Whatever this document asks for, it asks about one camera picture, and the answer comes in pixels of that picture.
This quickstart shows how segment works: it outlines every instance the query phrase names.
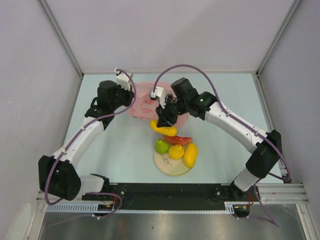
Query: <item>red watermelon slice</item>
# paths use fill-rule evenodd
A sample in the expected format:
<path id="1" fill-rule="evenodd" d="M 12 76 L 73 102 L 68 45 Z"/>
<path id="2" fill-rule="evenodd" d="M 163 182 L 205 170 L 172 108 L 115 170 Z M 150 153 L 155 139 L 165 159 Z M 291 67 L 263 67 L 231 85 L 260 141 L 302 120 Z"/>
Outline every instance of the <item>red watermelon slice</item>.
<path id="1" fill-rule="evenodd" d="M 167 136 L 163 135 L 164 140 L 166 140 L 171 145 L 181 145 L 185 146 L 192 142 L 192 137 L 183 137 L 183 136 Z"/>

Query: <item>wooden plate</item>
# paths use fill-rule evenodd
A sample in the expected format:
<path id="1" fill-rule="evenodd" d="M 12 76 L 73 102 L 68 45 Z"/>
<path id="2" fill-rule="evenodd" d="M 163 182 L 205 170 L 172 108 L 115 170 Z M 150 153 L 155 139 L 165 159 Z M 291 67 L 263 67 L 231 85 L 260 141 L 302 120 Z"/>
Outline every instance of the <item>wooden plate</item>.
<path id="1" fill-rule="evenodd" d="M 165 175 L 178 177 L 188 173 L 191 168 L 184 164 L 184 159 L 171 159 L 169 154 L 159 154 L 154 151 L 153 159 L 156 167 Z"/>

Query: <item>mango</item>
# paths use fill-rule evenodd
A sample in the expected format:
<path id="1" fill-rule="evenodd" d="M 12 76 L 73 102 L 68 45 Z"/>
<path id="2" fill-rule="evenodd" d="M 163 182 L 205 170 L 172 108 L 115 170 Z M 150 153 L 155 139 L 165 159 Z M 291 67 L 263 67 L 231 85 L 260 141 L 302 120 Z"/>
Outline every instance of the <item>mango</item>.
<path id="1" fill-rule="evenodd" d="M 150 121 L 150 127 L 157 133 L 161 133 L 163 135 L 167 135 L 170 137 L 173 137 L 177 135 L 178 130 L 175 126 L 163 126 L 163 127 L 157 127 L 157 120 L 151 120 Z"/>
<path id="2" fill-rule="evenodd" d="M 198 148 L 193 142 L 190 142 L 185 149 L 183 162 L 188 168 L 193 168 L 198 156 Z"/>

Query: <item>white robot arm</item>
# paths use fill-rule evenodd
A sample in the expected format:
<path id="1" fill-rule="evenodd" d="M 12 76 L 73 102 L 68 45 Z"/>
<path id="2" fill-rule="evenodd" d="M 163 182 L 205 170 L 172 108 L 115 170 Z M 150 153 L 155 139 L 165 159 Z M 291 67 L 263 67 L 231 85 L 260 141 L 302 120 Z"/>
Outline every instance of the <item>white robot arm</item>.
<path id="1" fill-rule="evenodd" d="M 76 168 L 91 143 L 113 120 L 115 110 L 121 106 L 128 107 L 132 103 L 134 92 L 129 78 L 123 72 L 115 72 L 116 82 L 100 82 L 97 97 L 92 100 L 76 134 L 52 156 L 44 155 L 39 160 L 39 185 L 42 191 L 71 201 L 78 194 L 100 192 L 105 181 L 109 181 L 96 174 L 78 176 Z"/>
<path id="2" fill-rule="evenodd" d="M 268 133 L 258 129 L 254 125 L 245 121 L 229 110 L 223 103 L 219 103 L 217 98 L 209 92 L 198 94 L 186 78 L 175 81 L 171 88 L 176 97 L 166 95 L 162 87 L 156 87 L 156 91 L 150 93 L 150 98 L 159 100 L 160 104 L 156 108 L 158 114 L 157 127 L 173 126 L 179 115 L 190 113 L 193 117 L 200 118 L 212 123 L 229 135 L 238 140 L 251 153 L 245 168 L 232 182 L 235 191 L 246 192 L 259 179 L 267 176 L 273 166 L 279 160 L 278 154 L 265 140 L 272 142 L 276 148 L 282 152 L 281 135 L 273 130 Z"/>

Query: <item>purple cable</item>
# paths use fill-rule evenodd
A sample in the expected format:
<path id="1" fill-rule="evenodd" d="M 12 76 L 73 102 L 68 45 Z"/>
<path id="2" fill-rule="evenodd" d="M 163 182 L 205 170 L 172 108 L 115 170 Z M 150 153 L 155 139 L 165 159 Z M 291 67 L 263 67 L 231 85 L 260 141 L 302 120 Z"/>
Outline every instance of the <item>purple cable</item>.
<path id="1" fill-rule="evenodd" d="M 213 82 L 211 81 L 211 79 L 208 77 L 208 75 L 202 71 L 200 68 L 196 67 L 196 66 L 193 66 L 193 65 L 189 65 L 189 64 L 178 64 L 178 65 L 174 65 L 174 66 L 171 66 L 169 68 L 167 68 L 166 70 L 164 70 L 158 77 L 157 79 L 155 80 L 154 82 L 154 86 L 153 86 L 153 92 L 156 91 L 156 87 L 157 87 L 157 84 L 160 80 L 160 78 L 167 72 L 169 72 L 170 70 L 172 69 L 175 69 L 175 68 L 179 68 L 179 67 L 187 67 L 187 68 L 191 68 L 191 69 L 194 69 L 194 70 L 197 70 L 198 72 L 200 72 L 209 82 L 209 84 L 211 85 L 212 87 L 212 90 L 215 94 L 215 97 L 216 97 L 216 100 L 217 102 L 219 103 L 219 106 L 221 107 L 221 109 L 223 110 L 223 112 L 225 114 L 228 114 L 228 111 L 226 110 L 226 108 L 223 106 L 220 98 L 219 98 L 219 95 L 218 95 L 218 92 L 213 84 Z M 257 136 L 259 136 L 260 138 L 262 138 L 264 141 L 266 141 L 274 150 L 275 152 L 279 155 L 280 159 L 282 160 L 286 170 L 287 170 L 287 176 L 285 178 L 282 178 L 280 176 L 277 176 L 273 173 L 269 173 L 269 175 L 277 178 L 277 179 L 280 179 L 280 180 L 283 180 L 283 181 L 289 181 L 291 180 L 291 171 L 290 171 L 290 168 L 288 166 L 288 163 L 287 163 L 287 160 L 285 159 L 285 156 L 277 149 L 277 147 L 271 142 L 269 141 L 266 137 L 264 137 L 262 134 L 260 134 L 257 130 L 255 130 L 254 128 L 252 128 L 251 126 L 249 126 L 248 124 L 246 124 L 244 121 L 242 121 L 241 119 L 237 118 L 236 116 L 232 115 L 232 114 L 229 114 L 229 117 L 231 117 L 232 119 L 236 120 L 238 123 L 240 123 L 241 125 L 245 126 L 247 129 L 249 129 L 251 132 L 253 132 L 254 134 L 256 134 Z"/>
<path id="2" fill-rule="evenodd" d="M 97 117 L 97 118 L 93 119 L 92 121 L 90 121 L 90 122 L 88 122 L 86 125 L 84 125 L 84 127 L 83 127 L 84 130 L 85 130 L 89 125 L 91 125 L 92 123 L 94 123 L 94 122 L 96 122 L 96 121 L 99 121 L 99 120 L 101 120 L 101 119 L 113 117 L 113 116 L 116 116 L 116 115 L 119 115 L 119 114 L 124 113 L 125 111 L 127 111 L 128 109 L 130 109 L 130 108 L 135 104 L 136 99 L 137 99 L 137 90 L 136 90 L 136 85 L 135 85 L 133 79 L 132 79 L 131 76 L 130 76 L 128 73 L 126 73 L 124 70 L 117 69 L 117 71 L 120 71 L 121 73 L 125 74 L 125 75 L 129 78 L 129 81 L 130 81 L 130 83 L 131 83 L 131 85 L 132 85 L 133 92 L 134 92 L 134 97 L 133 97 L 133 100 L 132 100 L 131 104 L 130 104 L 128 107 L 126 107 L 125 109 L 123 109 L 123 110 L 121 110 L 121 111 L 119 111 L 119 112 L 107 114 L 107 115 L 100 116 L 100 117 Z M 65 146 L 65 148 L 64 148 L 65 151 L 67 151 L 67 150 L 70 148 L 70 146 L 75 142 L 75 140 L 77 139 L 77 137 L 79 137 L 79 135 L 80 135 L 84 130 L 80 129 L 80 130 L 74 135 L 74 137 L 71 139 L 71 141 Z M 49 197 L 48 197 L 48 190 L 49 190 L 49 183 L 50 183 L 50 181 L 51 181 L 52 175 L 54 174 L 54 171 L 55 171 L 55 169 L 56 169 L 56 167 L 57 167 L 57 164 L 58 164 L 58 162 L 60 161 L 60 159 L 62 158 L 63 155 L 64 155 L 64 153 L 62 152 L 62 153 L 60 153 L 60 155 L 56 158 L 56 160 L 55 160 L 55 162 L 53 163 L 52 168 L 51 168 L 51 170 L 50 170 L 50 172 L 49 172 L 48 178 L 47 178 L 47 180 L 46 180 L 46 182 L 45 182 L 45 187 L 44 187 L 44 199 L 45 199 L 46 204 L 48 204 L 48 205 L 50 205 L 50 206 L 55 205 L 55 204 L 59 203 L 59 202 L 62 200 L 62 198 L 60 198 L 60 199 L 58 199 L 58 200 L 55 201 L 55 202 L 50 202 Z"/>
<path id="3" fill-rule="evenodd" d="M 211 79 L 208 77 L 208 75 L 202 71 L 200 68 L 196 67 L 196 66 L 193 66 L 193 65 L 189 65 L 189 64 L 178 64 L 178 65 L 174 65 L 174 66 L 171 66 L 169 68 L 167 68 L 166 70 L 164 70 L 158 77 L 157 79 L 155 80 L 154 82 L 154 86 L 153 86 L 153 92 L 156 91 L 156 87 L 157 87 L 157 83 L 159 82 L 160 78 L 167 72 L 169 72 L 170 70 L 172 69 L 175 69 L 175 68 L 179 68 L 179 67 L 187 67 L 187 68 L 191 68 L 191 69 L 195 69 L 197 70 L 198 72 L 200 72 L 209 82 L 209 84 L 211 85 L 212 87 L 212 90 L 215 94 L 215 97 L 217 99 L 217 102 L 219 103 L 219 106 L 221 107 L 221 109 L 223 110 L 223 112 L 225 114 L 228 114 L 228 111 L 226 110 L 226 108 L 223 106 L 220 98 L 219 98 L 219 95 L 218 95 L 218 92 L 213 84 L 213 82 L 211 81 Z M 277 179 L 280 179 L 280 180 L 283 180 L 283 181 L 286 181 L 286 180 L 291 180 L 291 171 L 289 169 L 289 166 L 288 166 L 288 163 L 284 157 L 284 155 L 277 149 L 277 147 L 270 141 L 268 140 L 266 137 L 264 137 L 262 134 L 260 134 L 257 130 L 255 130 L 253 127 L 249 126 L 248 124 L 246 124 L 244 121 L 242 121 L 241 119 L 237 118 L 236 116 L 232 115 L 232 114 L 229 114 L 229 117 L 231 117 L 232 119 L 236 120 L 238 123 L 240 123 L 241 125 L 245 126 L 247 129 L 249 129 L 251 132 L 253 132 L 254 134 L 256 134 L 257 136 L 259 136 L 260 138 L 262 138 L 264 141 L 266 141 L 274 150 L 275 152 L 278 154 L 278 156 L 280 157 L 280 159 L 282 160 L 284 166 L 286 167 L 287 169 L 287 176 L 285 178 L 282 178 L 280 176 L 277 176 L 273 173 L 269 173 L 269 175 L 277 178 Z M 254 185 L 253 185 L 253 188 L 254 188 L 254 194 L 256 196 L 256 198 L 258 199 L 261 207 L 263 208 L 264 212 L 268 215 L 268 217 L 270 218 L 267 219 L 265 217 L 262 217 L 262 216 L 249 216 L 249 218 L 252 218 L 252 219 L 263 219 L 263 220 L 266 220 L 272 224 L 274 224 L 275 226 L 277 226 L 278 228 L 280 227 L 277 222 L 274 220 L 274 218 L 271 216 L 271 214 L 268 212 L 267 208 L 263 205 L 263 203 L 261 202 L 259 196 L 258 196 L 258 192 L 257 192 L 257 186 L 256 184 L 260 181 L 261 179 L 259 179 Z"/>
<path id="4" fill-rule="evenodd" d="M 118 211 L 121 206 L 122 206 L 122 198 L 117 195 L 117 194 L 114 194 L 114 193 L 107 193 L 107 192 L 89 192 L 88 194 L 92 194 L 92 195 L 107 195 L 107 196 L 114 196 L 114 197 L 117 197 L 119 200 L 120 200 L 120 203 L 119 203 L 119 206 L 112 210 L 111 212 L 107 213 L 106 215 L 104 216 L 98 216 L 97 218 L 99 219 L 105 219 L 107 217 L 110 217 L 112 216 L 113 214 L 115 214 L 116 211 Z M 79 219 L 79 218 L 82 218 L 82 217 L 94 217 L 92 214 L 81 214 L 81 215 L 77 215 L 77 216 L 73 216 L 73 217 L 70 217 L 66 220 L 62 220 L 62 221 L 59 221 L 59 222 L 56 222 L 56 223 L 53 223 L 53 224 L 50 224 L 50 227 L 54 227 L 54 226 L 57 226 L 57 225 L 60 225 L 60 224 L 64 224 L 66 222 L 69 222 L 71 220 L 74 220 L 74 219 Z"/>
<path id="5" fill-rule="evenodd" d="M 257 216 L 257 215 L 251 215 L 248 217 L 238 217 L 235 213 L 233 214 L 233 216 L 236 217 L 237 220 L 245 220 L 245 219 L 262 219 L 265 221 L 268 221 L 269 223 L 272 223 L 273 225 L 275 225 L 277 228 L 280 228 L 279 224 L 276 222 L 276 220 L 272 217 L 272 215 L 269 213 L 269 211 L 267 210 L 266 206 L 263 205 L 263 203 L 261 202 L 261 199 L 258 195 L 258 191 L 257 191 L 257 183 L 260 182 L 261 179 L 259 179 L 258 181 L 256 181 L 255 184 L 253 184 L 253 191 L 254 191 L 254 195 L 256 197 L 256 199 L 258 199 L 258 202 L 260 204 L 260 206 L 262 207 L 262 209 L 264 210 L 264 212 L 268 215 L 268 218 L 263 217 L 263 216 Z"/>

